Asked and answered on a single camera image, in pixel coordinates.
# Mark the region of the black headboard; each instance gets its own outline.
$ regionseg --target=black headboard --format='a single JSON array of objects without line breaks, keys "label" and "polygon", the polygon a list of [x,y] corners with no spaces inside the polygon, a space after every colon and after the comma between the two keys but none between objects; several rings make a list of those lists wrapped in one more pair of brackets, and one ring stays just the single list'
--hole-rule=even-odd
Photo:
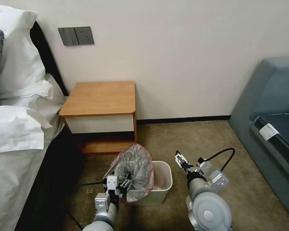
[{"label": "black headboard", "polygon": [[30,30],[30,37],[31,37],[33,44],[36,46],[36,48],[39,51],[39,55],[41,56],[42,62],[46,69],[46,73],[49,73],[54,77],[54,79],[60,86],[63,94],[65,96],[68,96],[67,90],[62,81],[55,59],[51,53],[51,50],[45,39],[42,29],[38,25],[37,22],[34,23],[33,27]]}]

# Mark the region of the baseboard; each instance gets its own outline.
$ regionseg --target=baseboard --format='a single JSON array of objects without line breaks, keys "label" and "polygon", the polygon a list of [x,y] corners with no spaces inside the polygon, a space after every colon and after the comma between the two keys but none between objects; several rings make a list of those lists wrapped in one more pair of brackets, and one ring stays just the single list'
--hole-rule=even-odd
[{"label": "baseboard", "polygon": [[201,117],[186,117],[186,118],[169,118],[169,119],[146,119],[137,120],[137,124],[164,124],[164,123],[183,123],[194,121],[211,121],[211,120],[229,120],[230,115],[217,116],[201,116]]}]

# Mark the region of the wall socket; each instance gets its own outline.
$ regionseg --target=wall socket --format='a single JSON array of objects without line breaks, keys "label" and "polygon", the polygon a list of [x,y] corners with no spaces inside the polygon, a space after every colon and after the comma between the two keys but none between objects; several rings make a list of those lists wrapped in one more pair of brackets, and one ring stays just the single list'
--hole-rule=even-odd
[{"label": "wall socket", "polygon": [[58,31],[65,46],[94,44],[91,27],[64,27]]},{"label": "wall socket", "polygon": [[79,45],[94,44],[91,27],[74,27]]}]

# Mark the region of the bedside table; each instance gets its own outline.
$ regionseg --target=bedside table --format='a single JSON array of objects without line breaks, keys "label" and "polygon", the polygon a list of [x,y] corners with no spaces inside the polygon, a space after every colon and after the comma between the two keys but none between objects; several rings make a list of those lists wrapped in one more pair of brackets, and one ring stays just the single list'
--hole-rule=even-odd
[{"label": "bedside table", "polygon": [[134,81],[77,83],[59,114],[83,154],[117,154],[137,143]]}]

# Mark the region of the plastic garbage bag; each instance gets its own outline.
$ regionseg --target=plastic garbage bag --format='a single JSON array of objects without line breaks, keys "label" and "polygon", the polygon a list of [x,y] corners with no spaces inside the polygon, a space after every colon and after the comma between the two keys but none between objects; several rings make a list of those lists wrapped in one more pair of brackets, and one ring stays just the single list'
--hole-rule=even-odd
[{"label": "plastic garbage bag", "polygon": [[126,202],[140,200],[151,192],[153,188],[153,163],[150,154],[140,144],[132,144],[111,163],[104,178],[111,174],[118,175],[119,184],[123,183],[128,173],[131,181],[127,189]]}]

